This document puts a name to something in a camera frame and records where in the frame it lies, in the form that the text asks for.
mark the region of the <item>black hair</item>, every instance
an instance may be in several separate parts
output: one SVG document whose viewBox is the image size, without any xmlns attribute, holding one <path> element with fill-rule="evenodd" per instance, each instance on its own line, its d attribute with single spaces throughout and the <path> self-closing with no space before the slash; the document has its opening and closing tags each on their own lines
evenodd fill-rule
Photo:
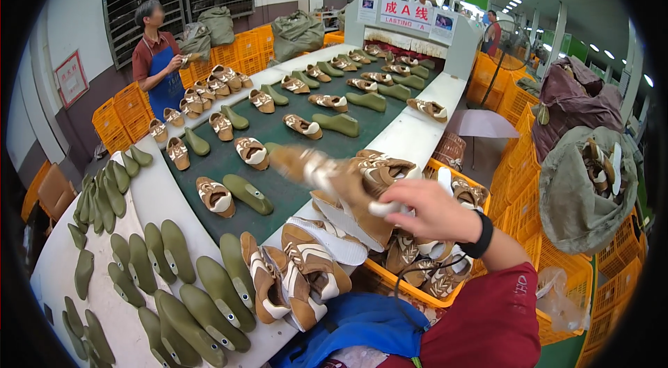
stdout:
<svg viewBox="0 0 668 368">
<path fill-rule="evenodd" d="M 156 7 L 162 7 L 162 4 L 160 4 L 158 0 L 147 0 L 139 5 L 137 10 L 134 12 L 135 24 L 143 30 L 146 27 L 144 24 L 144 18 L 151 17 Z"/>
</svg>

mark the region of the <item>black wristband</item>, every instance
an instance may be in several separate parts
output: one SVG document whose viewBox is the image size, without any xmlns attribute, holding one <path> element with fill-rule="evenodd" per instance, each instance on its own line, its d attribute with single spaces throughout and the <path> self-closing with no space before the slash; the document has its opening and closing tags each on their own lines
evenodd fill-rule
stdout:
<svg viewBox="0 0 668 368">
<path fill-rule="evenodd" d="M 457 245 L 459 245 L 462 248 L 462 251 L 466 255 L 470 256 L 473 259 L 479 259 L 480 256 L 482 256 L 485 253 L 485 251 L 487 251 L 487 248 L 490 246 L 490 241 L 492 240 L 492 233 L 494 232 L 494 225 L 492 224 L 490 218 L 485 216 L 479 210 L 474 210 L 474 212 L 478 213 L 478 215 L 480 216 L 480 220 L 482 221 L 482 233 L 480 234 L 480 239 L 478 239 L 478 242 L 475 243 L 457 242 Z"/>
</svg>

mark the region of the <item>white table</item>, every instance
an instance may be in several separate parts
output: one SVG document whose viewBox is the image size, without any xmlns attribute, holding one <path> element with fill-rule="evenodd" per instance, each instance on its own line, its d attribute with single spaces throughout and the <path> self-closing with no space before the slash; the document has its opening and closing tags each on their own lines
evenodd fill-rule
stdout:
<svg viewBox="0 0 668 368">
<path fill-rule="evenodd" d="M 327 61 L 352 49 L 358 48 L 342 44 L 320 49 L 259 72 L 250 78 L 255 88 L 259 88 L 262 83 L 271 84 L 279 81 L 293 70 L 304 70 L 307 64 Z M 451 115 L 465 86 L 466 81 L 441 73 L 417 98 L 437 102 Z M 222 104 L 232 105 L 246 99 L 249 92 L 250 90 L 246 89 L 225 100 L 216 100 L 212 111 L 219 110 Z M 202 115 L 197 119 L 185 118 L 186 126 L 196 128 L 207 119 L 208 115 Z M 367 148 L 409 160 L 423 168 L 436 148 L 445 127 L 445 123 L 438 123 L 407 106 Z M 181 136 L 184 133 L 183 127 L 175 128 L 168 124 L 167 128 L 170 137 Z M 164 220 L 171 219 L 179 225 L 186 237 L 193 266 L 196 259 L 203 255 L 210 256 L 222 265 L 221 254 L 216 243 L 197 219 L 165 163 L 161 154 L 161 149 L 165 144 L 165 142 L 157 144 L 151 136 L 146 136 L 136 144 L 139 149 L 153 155 L 154 160 L 150 167 L 143 168 L 139 175 L 132 179 L 129 191 L 133 201 L 128 202 L 126 217 L 117 220 L 116 232 L 121 233 L 126 239 L 133 232 L 143 237 L 143 228 L 148 222 L 154 222 L 160 226 Z M 84 324 L 86 323 L 84 309 L 91 309 L 100 319 L 116 356 L 115 366 L 159 367 L 159 363 L 148 348 L 148 340 L 137 317 L 136 309 L 122 301 L 113 290 L 112 281 L 106 269 L 107 264 L 113 261 L 109 235 L 103 232 L 97 236 L 93 234 L 92 227 L 88 231 L 88 244 L 86 245 L 86 248 L 95 254 L 95 271 L 89 285 L 89 298 L 83 302 L 76 295 L 73 274 L 79 251 L 74 246 L 67 229 L 67 223 L 72 222 L 76 202 L 77 200 L 70 205 L 56 224 L 31 277 L 31 286 L 40 306 L 46 304 L 54 312 L 54 331 L 80 367 L 87 367 L 88 363 L 77 358 L 60 315 L 65 309 L 63 297 L 66 295 L 74 300 Z M 132 217 L 134 214 L 131 213 L 131 209 L 136 211 L 136 218 Z M 295 215 L 304 218 L 319 218 L 310 203 L 305 204 Z M 280 228 L 277 228 L 263 245 L 280 247 Z M 350 273 L 354 267 L 347 267 L 346 270 Z M 182 284 L 179 280 L 172 286 L 167 286 L 157 275 L 156 280 L 162 282 L 160 288 L 165 290 L 169 288 L 172 294 L 179 297 L 178 289 Z M 203 288 L 199 279 L 195 285 Z M 152 297 L 144 296 L 147 298 L 147 306 L 155 310 Z M 297 331 L 294 326 L 284 320 L 271 325 L 258 322 L 257 328 L 247 334 L 253 344 L 249 352 L 241 354 L 226 351 L 229 359 L 228 366 L 261 367 Z"/>
</svg>

